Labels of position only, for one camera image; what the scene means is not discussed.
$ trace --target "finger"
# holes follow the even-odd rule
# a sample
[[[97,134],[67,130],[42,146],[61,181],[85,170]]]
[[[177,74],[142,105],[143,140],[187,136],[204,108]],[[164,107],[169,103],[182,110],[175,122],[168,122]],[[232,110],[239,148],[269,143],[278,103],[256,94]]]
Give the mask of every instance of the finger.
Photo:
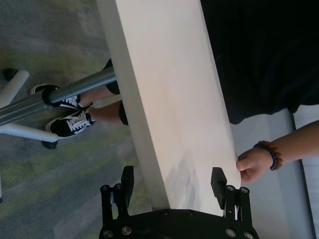
[[[245,183],[249,183],[249,182],[250,182],[250,177],[249,177],[249,175],[247,174],[247,172],[245,172],[245,171],[240,172],[240,176],[241,176],[241,183],[242,183],[242,184],[245,184]]]
[[[256,161],[251,158],[246,158],[237,162],[236,166],[238,171],[244,171],[248,168],[253,168],[256,164]]]

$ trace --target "white wooden board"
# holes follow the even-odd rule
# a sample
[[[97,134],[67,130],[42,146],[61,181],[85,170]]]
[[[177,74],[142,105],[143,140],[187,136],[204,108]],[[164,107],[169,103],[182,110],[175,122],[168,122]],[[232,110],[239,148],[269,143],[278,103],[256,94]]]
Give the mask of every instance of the white wooden board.
[[[221,213],[212,167],[240,186],[199,0],[97,0],[154,208]]]

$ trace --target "green patterned carpet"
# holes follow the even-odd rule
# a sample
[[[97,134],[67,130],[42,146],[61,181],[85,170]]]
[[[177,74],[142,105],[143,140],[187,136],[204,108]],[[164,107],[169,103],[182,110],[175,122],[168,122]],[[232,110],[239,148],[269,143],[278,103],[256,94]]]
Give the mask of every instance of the green patterned carpet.
[[[94,0],[0,0],[0,32],[1,68],[31,75],[15,100],[33,85],[63,86],[95,73],[109,59]],[[5,84],[0,78],[0,87]],[[56,109],[20,123],[42,129],[63,114]],[[128,127],[96,123],[53,151],[0,135],[0,238],[97,239],[100,186],[118,182],[125,165],[136,166],[131,214],[150,211]]]

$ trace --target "wooden bead bracelet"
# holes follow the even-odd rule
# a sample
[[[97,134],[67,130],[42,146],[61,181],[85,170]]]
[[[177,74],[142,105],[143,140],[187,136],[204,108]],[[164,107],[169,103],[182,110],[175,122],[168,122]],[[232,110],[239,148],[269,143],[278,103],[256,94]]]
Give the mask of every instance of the wooden bead bracelet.
[[[273,158],[273,165],[270,167],[270,170],[278,170],[283,165],[283,159],[281,158],[282,154],[278,152],[278,148],[273,143],[268,141],[259,141],[254,147],[262,148],[267,150],[271,157]]]

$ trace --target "person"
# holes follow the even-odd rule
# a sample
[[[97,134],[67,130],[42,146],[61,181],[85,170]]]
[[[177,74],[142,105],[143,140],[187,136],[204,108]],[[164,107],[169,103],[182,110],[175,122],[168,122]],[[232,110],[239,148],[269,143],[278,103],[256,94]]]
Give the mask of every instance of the person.
[[[316,0],[202,0],[229,121],[319,104],[319,2]],[[36,92],[45,86],[33,88]],[[119,94],[117,83],[67,99],[72,115],[46,129],[67,138],[95,121],[128,125],[122,102],[100,109],[95,100]],[[272,142],[262,141],[239,156],[242,183],[268,169],[319,155],[319,121]]]

